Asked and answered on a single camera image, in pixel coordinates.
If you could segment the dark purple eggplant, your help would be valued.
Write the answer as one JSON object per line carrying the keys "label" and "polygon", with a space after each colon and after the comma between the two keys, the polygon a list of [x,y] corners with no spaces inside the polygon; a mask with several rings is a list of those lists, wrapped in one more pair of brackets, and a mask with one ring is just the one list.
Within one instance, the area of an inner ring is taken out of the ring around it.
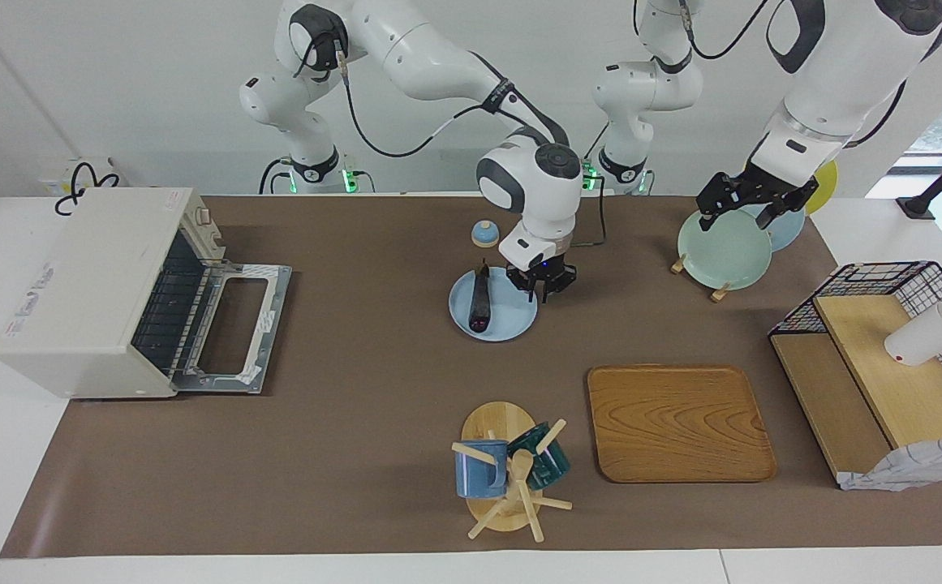
{"label": "dark purple eggplant", "polygon": [[471,296],[470,311],[468,312],[468,328],[474,333],[484,333],[492,321],[492,297],[489,293],[489,278],[492,276],[490,266],[482,261],[481,267],[475,271],[473,295]]}

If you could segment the white cup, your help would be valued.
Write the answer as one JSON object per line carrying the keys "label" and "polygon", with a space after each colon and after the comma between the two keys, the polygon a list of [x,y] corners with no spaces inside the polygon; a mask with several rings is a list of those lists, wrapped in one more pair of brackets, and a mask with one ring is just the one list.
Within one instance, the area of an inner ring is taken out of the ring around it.
{"label": "white cup", "polygon": [[894,361],[911,367],[942,354],[942,303],[891,333],[884,341],[884,348]]}

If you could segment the grey patterned cloth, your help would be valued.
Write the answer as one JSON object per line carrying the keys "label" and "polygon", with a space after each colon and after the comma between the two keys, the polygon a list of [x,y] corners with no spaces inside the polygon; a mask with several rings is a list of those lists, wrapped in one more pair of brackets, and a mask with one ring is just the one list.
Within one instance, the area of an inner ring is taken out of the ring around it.
{"label": "grey patterned cloth", "polygon": [[926,440],[894,449],[867,473],[838,472],[837,485],[850,489],[900,492],[942,482],[942,439]]}

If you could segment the brown table mat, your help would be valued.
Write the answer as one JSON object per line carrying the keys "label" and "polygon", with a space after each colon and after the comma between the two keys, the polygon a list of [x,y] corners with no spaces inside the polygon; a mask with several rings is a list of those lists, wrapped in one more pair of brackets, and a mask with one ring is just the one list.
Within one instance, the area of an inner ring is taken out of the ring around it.
{"label": "brown table mat", "polygon": [[[234,262],[295,269],[265,389],[74,401],[1,548],[4,558],[423,553],[532,548],[486,532],[455,494],[466,416],[513,402],[564,419],[570,473],[541,514],[544,548],[942,546],[942,482],[843,492],[767,333],[835,264],[815,228],[723,303],[672,276],[683,196],[612,197],[602,247],[507,343],[449,317],[481,262],[460,197],[215,197]],[[596,469],[585,376],[623,363],[729,363],[749,378],[777,459],[753,484],[615,484]]]}

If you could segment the small light blue plate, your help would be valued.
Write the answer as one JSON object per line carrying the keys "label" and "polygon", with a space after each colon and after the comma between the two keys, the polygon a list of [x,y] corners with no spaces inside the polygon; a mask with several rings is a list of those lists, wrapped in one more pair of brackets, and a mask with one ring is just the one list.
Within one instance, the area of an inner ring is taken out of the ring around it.
{"label": "small light blue plate", "polygon": [[479,341],[508,341],[522,335],[533,325],[539,304],[530,302],[527,293],[512,284],[506,269],[492,267],[488,279],[492,318],[484,332],[471,330],[468,319],[474,284],[474,271],[467,271],[449,289],[449,317],[467,336]]}

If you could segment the blue mug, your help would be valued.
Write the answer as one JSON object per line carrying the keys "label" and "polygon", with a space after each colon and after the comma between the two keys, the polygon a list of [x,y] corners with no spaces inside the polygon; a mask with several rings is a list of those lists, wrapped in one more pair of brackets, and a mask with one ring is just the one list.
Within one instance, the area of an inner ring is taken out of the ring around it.
{"label": "blue mug", "polygon": [[464,499],[496,499],[505,494],[507,441],[455,441],[451,448],[455,453],[457,495]]}

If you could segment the white power outlet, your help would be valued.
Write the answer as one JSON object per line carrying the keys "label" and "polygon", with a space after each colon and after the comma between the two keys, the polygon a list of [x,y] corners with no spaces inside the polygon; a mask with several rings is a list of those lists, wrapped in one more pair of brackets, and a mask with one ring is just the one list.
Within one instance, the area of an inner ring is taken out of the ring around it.
{"label": "white power outlet", "polygon": [[71,188],[77,192],[102,185],[104,187],[125,186],[126,179],[121,170],[115,169],[108,157],[76,158],[67,160],[59,169],[53,170],[45,189],[51,195],[70,195]]}

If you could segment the wooden plate rack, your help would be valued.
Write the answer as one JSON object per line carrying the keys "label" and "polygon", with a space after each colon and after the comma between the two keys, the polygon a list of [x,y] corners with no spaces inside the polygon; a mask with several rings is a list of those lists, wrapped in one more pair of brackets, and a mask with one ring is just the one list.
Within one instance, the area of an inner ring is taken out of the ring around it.
{"label": "wooden plate rack", "polygon": [[[688,255],[681,254],[676,260],[676,262],[670,266],[669,270],[671,271],[671,273],[673,274],[683,273],[683,271],[685,271],[686,269],[686,259],[688,259]],[[712,290],[712,294],[709,295],[709,300],[711,300],[712,303],[722,302],[722,300],[728,294],[730,286],[731,286],[730,281],[724,282],[724,284],[720,286],[720,288]]]}

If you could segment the glass oven door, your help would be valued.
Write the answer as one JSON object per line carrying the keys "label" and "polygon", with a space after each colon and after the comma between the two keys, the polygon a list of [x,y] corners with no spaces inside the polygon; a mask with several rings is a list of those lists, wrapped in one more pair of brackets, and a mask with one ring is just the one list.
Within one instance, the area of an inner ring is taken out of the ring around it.
{"label": "glass oven door", "polygon": [[[292,268],[285,265],[235,264],[230,261],[206,265],[167,373],[170,387],[177,393],[260,394],[279,323],[282,322],[291,274]],[[240,373],[207,372],[199,366],[201,352],[206,346],[226,284],[232,280],[265,281],[266,289]]]}

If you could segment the large light blue plate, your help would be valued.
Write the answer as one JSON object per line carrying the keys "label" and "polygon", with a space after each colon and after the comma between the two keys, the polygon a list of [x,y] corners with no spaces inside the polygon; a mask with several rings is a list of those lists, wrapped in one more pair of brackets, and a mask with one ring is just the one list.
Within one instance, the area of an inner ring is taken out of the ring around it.
{"label": "large light blue plate", "polygon": [[757,228],[759,211],[758,204],[748,204],[742,209],[731,212],[731,218],[735,220],[731,234],[741,243],[748,244],[749,247],[767,248],[772,252],[781,251],[793,243],[802,232],[806,218],[805,211],[781,216],[778,221],[772,223],[770,230]]}

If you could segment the pale green plate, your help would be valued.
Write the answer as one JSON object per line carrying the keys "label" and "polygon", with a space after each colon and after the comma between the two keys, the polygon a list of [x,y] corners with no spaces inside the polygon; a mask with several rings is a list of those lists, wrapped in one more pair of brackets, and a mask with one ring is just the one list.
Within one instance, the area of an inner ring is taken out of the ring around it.
{"label": "pale green plate", "polygon": [[709,230],[702,230],[701,218],[694,211],[677,237],[678,259],[689,276],[713,290],[740,290],[759,281],[772,259],[767,231],[742,210],[718,217]]}

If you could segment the cream toaster oven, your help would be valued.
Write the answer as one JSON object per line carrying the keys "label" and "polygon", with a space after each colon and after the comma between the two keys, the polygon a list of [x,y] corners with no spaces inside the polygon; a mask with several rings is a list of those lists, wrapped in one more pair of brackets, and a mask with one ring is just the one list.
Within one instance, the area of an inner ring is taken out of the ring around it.
{"label": "cream toaster oven", "polygon": [[132,339],[178,236],[197,263],[225,255],[189,187],[88,189],[0,333],[0,362],[66,399],[175,396]]}

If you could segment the wooden serving tray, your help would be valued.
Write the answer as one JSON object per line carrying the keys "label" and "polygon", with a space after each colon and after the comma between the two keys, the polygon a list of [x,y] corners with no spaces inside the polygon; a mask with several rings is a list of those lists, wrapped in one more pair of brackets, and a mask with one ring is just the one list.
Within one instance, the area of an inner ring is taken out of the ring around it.
{"label": "wooden serving tray", "polygon": [[598,470],[615,484],[756,483],[778,465],[746,373],[627,363],[586,376]]}

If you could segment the wooden mug tree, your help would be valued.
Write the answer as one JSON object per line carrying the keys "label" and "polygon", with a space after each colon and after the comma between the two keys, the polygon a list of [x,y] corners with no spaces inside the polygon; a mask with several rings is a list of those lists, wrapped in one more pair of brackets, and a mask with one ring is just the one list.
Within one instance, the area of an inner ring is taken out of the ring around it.
{"label": "wooden mug tree", "polygon": [[542,543],[545,536],[539,522],[539,510],[572,509],[571,502],[548,498],[541,489],[533,489],[529,485],[537,456],[544,453],[545,447],[556,444],[556,437],[565,425],[564,420],[559,420],[545,433],[540,444],[515,450],[514,454],[506,456],[505,463],[500,463],[499,457],[490,456],[467,442],[503,440],[509,443],[531,430],[535,426],[534,419],[522,407],[507,401],[487,402],[468,415],[461,429],[461,439],[452,444],[453,451],[467,461],[480,463],[486,469],[493,470],[492,482],[501,489],[499,496],[471,496],[464,499],[475,519],[474,527],[467,533],[469,539],[475,539],[486,529],[513,532],[530,527],[535,543]]}

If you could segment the yellow plate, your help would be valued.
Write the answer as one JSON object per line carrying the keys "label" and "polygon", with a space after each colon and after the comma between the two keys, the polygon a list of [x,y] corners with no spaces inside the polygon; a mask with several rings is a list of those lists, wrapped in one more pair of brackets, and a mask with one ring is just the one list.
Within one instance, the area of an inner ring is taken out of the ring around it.
{"label": "yellow plate", "polygon": [[748,162],[752,162],[755,165],[757,165],[760,169],[766,170],[768,173],[774,174],[775,177],[781,178],[781,180],[786,181],[789,184],[792,184],[798,187],[801,187],[801,185],[803,185],[804,182],[807,181],[808,178],[810,178],[811,176],[816,176],[816,180],[818,180],[819,182],[819,187],[818,189],[815,190],[815,193],[813,193],[813,196],[811,197],[811,199],[808,200],[807,203],[805,203],[805,206],[803,207],[803,209],[786,213],[783,216],[800,212],[800,211],[806,211],[808,213],[811,213],[815,210],[818,210],[820,207],[823,206],[823,204],[826,204],[828,200],[830,200],[830,197],[835,192],[835,189],[837,189],[837,180],[839,178],[839,173],[838,173],[838,167],[837,167],[837,160],[835,159],[830,159],[824,162],[823,164],[820,164],[818,169],[812,170],[811,176],[809,176],[808,178],[802,178],[802,171],[804,171],[804,167],[797,167],[797,169],[785,170],[785,169],[775,169],[774,165],[772,165],[771,163],[760,164],[760,163],[753,162],[753,160],[749,160]]}

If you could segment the dark green mug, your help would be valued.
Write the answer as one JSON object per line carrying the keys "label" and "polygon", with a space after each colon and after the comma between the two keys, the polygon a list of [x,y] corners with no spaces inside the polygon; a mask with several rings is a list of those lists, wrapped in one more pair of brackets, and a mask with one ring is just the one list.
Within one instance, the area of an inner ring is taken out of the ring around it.
{"label": "dark green mug", "polygon": [[507,446],[510,457],[518,450],[527,450],[534,456],[532,469],[527,474],[527,487],[533,491],[552,487],[570,472],[570,461],[558,440],[553,440],[541,453],[537,451],[539,444],[550,432],[551,425],[542,422],[516,436]]}

